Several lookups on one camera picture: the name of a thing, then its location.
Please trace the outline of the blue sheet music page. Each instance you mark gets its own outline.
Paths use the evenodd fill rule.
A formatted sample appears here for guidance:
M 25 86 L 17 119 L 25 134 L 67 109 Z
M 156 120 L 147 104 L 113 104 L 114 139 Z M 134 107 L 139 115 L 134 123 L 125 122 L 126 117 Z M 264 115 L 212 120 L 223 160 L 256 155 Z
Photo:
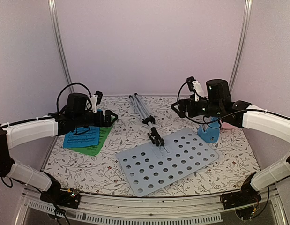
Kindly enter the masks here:
M 63 147 L 71 149 L 97 146 L 99 134 L 99 127 L 87 126 L 75 128 L 74 132 L 69 132 L 65 135 Z

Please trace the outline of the light blue music stand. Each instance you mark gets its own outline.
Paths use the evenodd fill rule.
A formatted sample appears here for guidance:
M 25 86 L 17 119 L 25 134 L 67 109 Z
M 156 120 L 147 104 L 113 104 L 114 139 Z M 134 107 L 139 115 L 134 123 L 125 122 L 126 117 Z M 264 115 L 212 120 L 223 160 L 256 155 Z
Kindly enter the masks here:
M 215 162 L 219 155 L 193 130 L 184 128 L 161 137 L 149 122 L 151 141 L 116 153 L 137 197 L 158 191 Z

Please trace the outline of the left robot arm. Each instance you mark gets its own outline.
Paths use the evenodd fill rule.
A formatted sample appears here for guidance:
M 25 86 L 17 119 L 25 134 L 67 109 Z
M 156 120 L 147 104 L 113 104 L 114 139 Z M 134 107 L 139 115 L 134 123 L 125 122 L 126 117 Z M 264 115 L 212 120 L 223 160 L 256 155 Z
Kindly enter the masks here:
M 64 200 L 61 184 L 51 175 L 40 172 L 11 158 L 10 149 L 34 140 L 66 135 L 78 135 L 79 128 L 111 127 L 118 115 L 111 110 L 98 110 L 102 93 L 93 95 L 71 93 L 62 109 L 47 116 L 32 118 L 15 123 L 0 124 L 0 178 L 8 177 L 25 185 L 33 186 L 54 203 Z

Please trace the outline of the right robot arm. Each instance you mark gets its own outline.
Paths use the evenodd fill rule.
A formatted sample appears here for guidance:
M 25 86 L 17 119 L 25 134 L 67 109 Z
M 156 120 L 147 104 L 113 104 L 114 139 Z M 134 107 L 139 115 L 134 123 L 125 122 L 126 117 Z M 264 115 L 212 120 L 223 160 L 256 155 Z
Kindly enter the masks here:
M 192 121 L 194 117 L 214 117 L 238 128 L 253 129 L 275 136 L 290 144 L 290 117 L 261 109 L 246 101 L 233 102 L 226 80 L 206 82 L 207 97 L 201 84 L 194 77 L 187 78 L 185 85 L 193 94 L 189 98 L 177 98 L 171 109 L 181 118 Z M 251 174 L 241 186 L 237 200 L 248 204 L 263 188 L 290 176 L 290 152 L 267 168 Z

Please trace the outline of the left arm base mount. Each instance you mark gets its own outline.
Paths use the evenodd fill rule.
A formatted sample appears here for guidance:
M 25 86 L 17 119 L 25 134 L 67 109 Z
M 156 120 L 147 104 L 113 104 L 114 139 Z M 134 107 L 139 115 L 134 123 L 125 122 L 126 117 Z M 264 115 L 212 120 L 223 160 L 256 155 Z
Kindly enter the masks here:
M 43 192 L 40 196 L 40 200 L 55 206 L 78 209 L 81 195 L 78 189 L 70 188 L 68 190 Z

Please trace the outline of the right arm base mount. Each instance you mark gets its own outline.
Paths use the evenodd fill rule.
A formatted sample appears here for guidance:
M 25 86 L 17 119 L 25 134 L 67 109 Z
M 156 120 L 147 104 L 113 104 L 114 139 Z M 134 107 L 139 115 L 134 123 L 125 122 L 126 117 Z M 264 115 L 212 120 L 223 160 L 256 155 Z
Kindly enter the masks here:
M 260 201 L 260 194 L 247 195 L 241 190 L 237 192 L 223 192 L 220 196 L 220 202 L 224 209 L 240 207 L 240 209 L 235 210 L 235 213 L 241 220 L 252 219 L 260 206 Z

